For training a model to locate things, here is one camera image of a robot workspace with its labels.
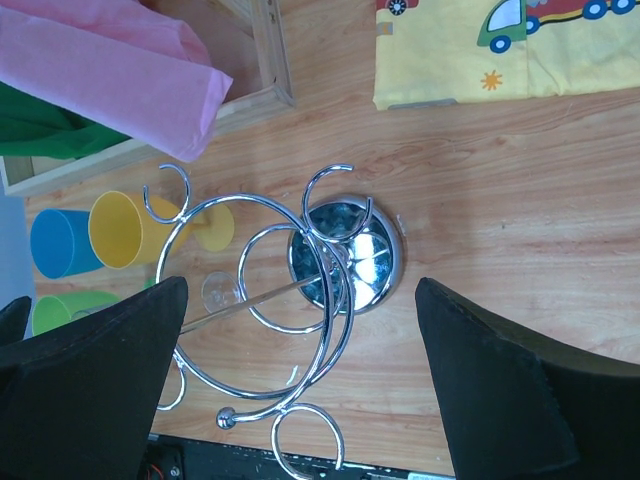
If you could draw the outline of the blue plastic wine glass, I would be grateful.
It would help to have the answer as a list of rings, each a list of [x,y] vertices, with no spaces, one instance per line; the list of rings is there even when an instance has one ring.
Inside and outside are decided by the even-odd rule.
[[[88,211],[42,210],[32,224],[30,248],[35,266],[49,279],[104,267],[91,246]]]

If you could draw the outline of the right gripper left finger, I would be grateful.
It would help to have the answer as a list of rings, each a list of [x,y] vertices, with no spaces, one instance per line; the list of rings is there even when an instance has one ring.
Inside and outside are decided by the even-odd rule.
[[[134,479],[188,303],[174,276],[1,344],[1,476]]]

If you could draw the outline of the clear wine glass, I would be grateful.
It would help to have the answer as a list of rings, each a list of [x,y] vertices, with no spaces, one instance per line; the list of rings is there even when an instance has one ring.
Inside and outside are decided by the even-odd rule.
[[[214,313],[241,300],[236,280],[228,273],[215,271],[207,275],[201,286],[201,299],[204,308]]]

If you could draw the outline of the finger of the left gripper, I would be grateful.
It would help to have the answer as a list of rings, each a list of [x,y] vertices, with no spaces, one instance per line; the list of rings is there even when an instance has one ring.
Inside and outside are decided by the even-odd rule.
[[[0,313],[0,346],[21,341],[27,329],[32,299],[22,296],[9,302]]]

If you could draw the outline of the green plastic wine glass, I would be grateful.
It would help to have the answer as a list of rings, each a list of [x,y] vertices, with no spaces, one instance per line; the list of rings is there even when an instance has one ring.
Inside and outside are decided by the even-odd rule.
[[[33,336],[67,325],[77,319],[108,308],[121,301],[110,292],[100,290],[72,291],[39,298],[31,317]]]

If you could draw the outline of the orange plastic wine glass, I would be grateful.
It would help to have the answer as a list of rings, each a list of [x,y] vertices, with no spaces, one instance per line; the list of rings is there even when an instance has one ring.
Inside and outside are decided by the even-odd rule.
[[[89,239],[98,259],[112,269],[155,263],[173,230],[146,211],[142,195],[109,191],[93,204],[89,214]],[[192,218],[174,240],[175,253],[193,237],[205,250],[219,252],[228,247],[235,221],[225,205],[211,207]]]

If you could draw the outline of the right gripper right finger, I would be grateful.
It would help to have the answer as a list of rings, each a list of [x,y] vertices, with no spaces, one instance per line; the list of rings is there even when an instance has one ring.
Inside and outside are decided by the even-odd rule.
[[[635,479],[639,368],[497,315],[440,282],[415,291],[459,479]]]

